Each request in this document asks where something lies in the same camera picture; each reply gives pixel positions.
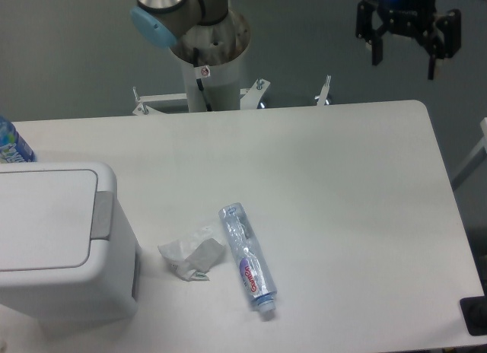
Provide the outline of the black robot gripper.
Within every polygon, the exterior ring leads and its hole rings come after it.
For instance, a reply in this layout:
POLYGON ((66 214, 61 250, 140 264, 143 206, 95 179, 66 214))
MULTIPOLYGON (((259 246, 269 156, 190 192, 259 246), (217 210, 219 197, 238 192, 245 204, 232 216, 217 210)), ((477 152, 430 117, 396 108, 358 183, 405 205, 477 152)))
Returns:
POLYGON ((372 65, 383 60, 382 36, 386 31, 404 36, 421 36, 426 32, 424 47, 429 55, 428 80, 435 77, 437 62, 451 59, 462 46, 462 14, 452 9, 435 14, 436 0, 361 0, 357 5, 355 36, 371 46, 372 65), (377 12, 382 25, 373 28, 377 12))

